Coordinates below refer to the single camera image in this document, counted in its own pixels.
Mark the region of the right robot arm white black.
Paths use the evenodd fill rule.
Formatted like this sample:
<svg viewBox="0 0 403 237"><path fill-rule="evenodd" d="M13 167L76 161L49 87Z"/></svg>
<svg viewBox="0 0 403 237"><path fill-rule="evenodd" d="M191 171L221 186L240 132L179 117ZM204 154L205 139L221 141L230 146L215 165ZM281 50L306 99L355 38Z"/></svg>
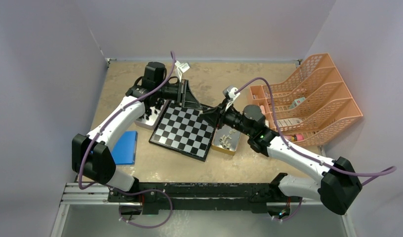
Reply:
<svg viewBox="0 0 403 237"><path fill-rule="evenodd" d="M266 125L266 117L257 105L247 105L241 113L234 107L226 110L219 105L202 111L200 117L213 127L227 125L247 135L256 153L276 158L308 175L285 175L271 185L269 194L276 201L287 196L315 199L333 213L344 215L363 188L348 159L323 157L289 142Z"/></svg>

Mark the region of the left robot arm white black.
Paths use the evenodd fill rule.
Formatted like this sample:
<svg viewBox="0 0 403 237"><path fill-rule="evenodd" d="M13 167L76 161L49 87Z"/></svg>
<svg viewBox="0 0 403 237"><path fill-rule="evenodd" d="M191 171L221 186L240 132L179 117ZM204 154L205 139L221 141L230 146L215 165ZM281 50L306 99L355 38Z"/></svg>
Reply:
<svg viewBox="0 0 403 237"><path fill-rule="evenodd" d="M188 80L182 78L189 68L188 63L174 60L168 71L163 63L149 62L115 110L95 129L72 139L72 170L78 174L80 189L88 187L82 184L86 177L120 190L120 196L128 202L138 199L138 179L117 168L112 150L127 129L160 99L182 108L202 109Z"/></svg>

